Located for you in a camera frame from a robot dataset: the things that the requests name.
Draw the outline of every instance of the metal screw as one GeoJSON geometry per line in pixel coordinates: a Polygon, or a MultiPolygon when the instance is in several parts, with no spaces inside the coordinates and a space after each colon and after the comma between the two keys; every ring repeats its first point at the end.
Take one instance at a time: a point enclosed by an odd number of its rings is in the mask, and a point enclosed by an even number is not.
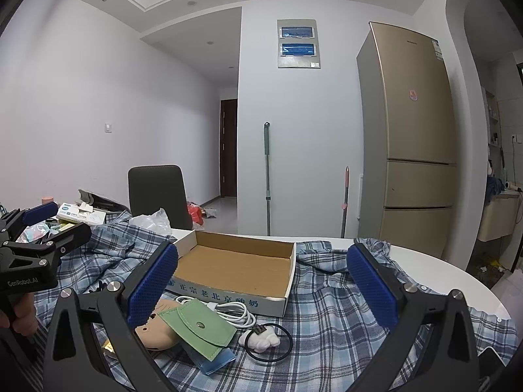
{"type": "Polygon", "coordinates": [[[463,292],[461,292],[461,290],[458,290],[458,289],[454,289],[450,292],[450,295],[454,298],[454,299],[463,299],[464,296],[463,296],[463,292]]]}
{"type": "Polygon", "coordinates": [[[403,288],[405,289],[406,292],[409,292],[409,293],[416,293],[418,291],[418,288],[412,283],[405,283],[403,285],[403,288]]]}
{"type": "Polygon", "coordinates": [[[69,296],[71,296],[73,293],[73,291],[66,287],[64,290],[62,290],[62,292],[60,292],[60,296],[62,296],[63,298],[68,298],[69,296]]]}
{"type": "Polygon", "coordinates": [[[110,282],[107,285],[107,290],[109,290],[109,292],[116,292],[117,290],[119,290],[120,286],[121,282],[110,282]]]}

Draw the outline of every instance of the gold refrigerator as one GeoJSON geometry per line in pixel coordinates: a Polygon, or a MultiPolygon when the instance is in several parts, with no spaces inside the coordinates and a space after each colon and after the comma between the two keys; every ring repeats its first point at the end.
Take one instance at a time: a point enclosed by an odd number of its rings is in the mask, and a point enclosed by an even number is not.
{"type": "Polygon", "coordinates": [[[456,197],[456,125],[436,40],[370,23],[357,57],[363,104],[359,237],[441,258],[456,197]]]}

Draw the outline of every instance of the black hair tie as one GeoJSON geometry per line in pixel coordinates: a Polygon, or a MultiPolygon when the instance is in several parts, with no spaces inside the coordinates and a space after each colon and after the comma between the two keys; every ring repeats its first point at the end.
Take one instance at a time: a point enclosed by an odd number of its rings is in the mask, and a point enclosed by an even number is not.
{"type": "Polygon", "coordinates": [[[274,360],[266,360],[264,358],[260,358],[253,351],[251,351],[249,349],[249,346],[248,346],[249,338],[254,333],[254,329],[253,329],[253,330],[251,330],[247,334],[247,337],[245,337],[245,343],[243,345],[243,347],[245,348],[245,352],[247,352],[247,354],[252,359],[257,360],[257,361],[261,361],[262,363],[277,363],[278,361],[281,361],[281,360],[287,358],[290,355],[291,351],[292,351],[292,336],[290,335],[290,333],[283,326],[280,326],[279,324],[276,324],[276,323],[273,323],[273,322],[268,322],[268,323],[260,324],[260,325],[261,326],[273,326],[273,327],[277,327],[278,329],[282,330],[287,335],[287,337],[289,338],[290,346],[289,346],[288,351],[284,355],[279,356],[278,358],[275,358],[274,360]]]}

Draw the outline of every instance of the red plastic bag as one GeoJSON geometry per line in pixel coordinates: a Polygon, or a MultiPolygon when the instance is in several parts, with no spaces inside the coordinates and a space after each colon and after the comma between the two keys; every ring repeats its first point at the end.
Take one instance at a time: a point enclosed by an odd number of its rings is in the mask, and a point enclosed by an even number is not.
{"type": "Polygon", "coordinates": [[[193,222],[203,225],[203,215],[201,212],[201,208],[198,205],[195,205],[193,203],[188,203],[187,210],[189,210],[189,214],[191,215],[193,222]]]}

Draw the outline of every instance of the beige round case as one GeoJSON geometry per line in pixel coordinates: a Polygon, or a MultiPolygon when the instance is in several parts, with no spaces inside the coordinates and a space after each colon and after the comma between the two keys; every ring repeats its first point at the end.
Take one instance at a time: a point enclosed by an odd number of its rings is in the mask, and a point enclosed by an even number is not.
{"type": "Polygon", "coordinates": [[[163,351],[172,348],[180,341],[180,337],[158,316],[158,313],[175,308],[180,304],[169,299],[160,299],[147,323],[136,327],[136,334],[147,349],[163,351]]]}

